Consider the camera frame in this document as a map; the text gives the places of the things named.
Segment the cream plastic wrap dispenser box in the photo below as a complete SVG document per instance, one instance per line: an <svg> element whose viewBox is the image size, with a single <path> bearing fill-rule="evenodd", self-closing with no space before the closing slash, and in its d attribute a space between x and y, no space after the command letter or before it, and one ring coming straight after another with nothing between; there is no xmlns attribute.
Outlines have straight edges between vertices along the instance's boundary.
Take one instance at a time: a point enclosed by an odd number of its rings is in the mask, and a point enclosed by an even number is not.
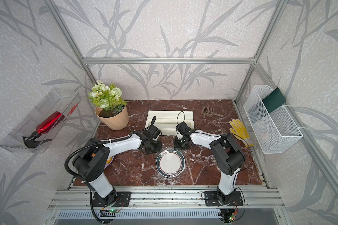
<svg viewBox="0 0 338 225"><path fill-rule="evenodd" d="M145 127L151 125L155 116L154 125L162 132L163 136L176 136L176 126L183 121L189 128L194 128L193 111L148 111Z"/></svg>

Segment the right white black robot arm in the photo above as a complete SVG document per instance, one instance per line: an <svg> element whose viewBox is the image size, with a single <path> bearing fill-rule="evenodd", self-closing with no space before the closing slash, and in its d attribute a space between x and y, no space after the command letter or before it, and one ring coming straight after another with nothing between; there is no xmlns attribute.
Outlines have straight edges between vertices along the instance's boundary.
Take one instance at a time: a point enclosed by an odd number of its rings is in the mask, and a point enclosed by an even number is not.
<svg viewBox="0 0 338 225"><path fill-rule="evenodd" d="M192 145L208 148L221 171L221 179L217 187L217 194L223 204L232 198L236 191L235 183L238 173L246 161L246 156L237 142L237 135L226 133L210 134L197 128L189 128L185 122L176 126L179 137L173 141L177 150L187 150Z"/></svg>

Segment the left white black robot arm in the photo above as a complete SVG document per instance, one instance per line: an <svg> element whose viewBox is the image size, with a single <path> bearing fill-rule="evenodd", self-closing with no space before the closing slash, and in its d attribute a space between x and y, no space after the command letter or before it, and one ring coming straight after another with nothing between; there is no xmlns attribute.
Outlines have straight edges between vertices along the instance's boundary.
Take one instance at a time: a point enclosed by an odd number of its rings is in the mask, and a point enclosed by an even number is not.
<svg viewBox="0 0 338 225"><path fill-rule="evenodd" d="M126 151L143 149L146 154L161 151L162 143L157 138L162 132L154 125L131 134L106 141L92 138L86 146L71 153L64 162L65 170L84 182L101 198L115 193L104 174L109 158Z"/></svg>

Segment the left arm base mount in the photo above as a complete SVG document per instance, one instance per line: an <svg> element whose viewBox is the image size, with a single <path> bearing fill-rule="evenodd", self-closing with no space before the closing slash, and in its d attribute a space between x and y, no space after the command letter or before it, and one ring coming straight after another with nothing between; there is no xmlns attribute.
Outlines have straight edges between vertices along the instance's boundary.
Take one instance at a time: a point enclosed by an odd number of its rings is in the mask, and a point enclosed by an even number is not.
<svg viewBox="0 0 338 225"><path fill-rule="evenodd" d="M92 197L93 207L128 207L131 192L111 192L105 198L95 193Z"/></svg>

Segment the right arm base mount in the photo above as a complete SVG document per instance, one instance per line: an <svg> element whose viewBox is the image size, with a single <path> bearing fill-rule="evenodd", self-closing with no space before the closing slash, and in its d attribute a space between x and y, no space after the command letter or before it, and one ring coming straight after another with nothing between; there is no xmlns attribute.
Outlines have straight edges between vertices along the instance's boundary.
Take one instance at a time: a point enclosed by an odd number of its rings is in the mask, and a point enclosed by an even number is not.
<svg viewBox="0 0 338 225"><path fill-rule="evenodd" d="M206 206L244 206L242 194L238 190L227 196L217 191L205 191L204 199Z"/></svg>

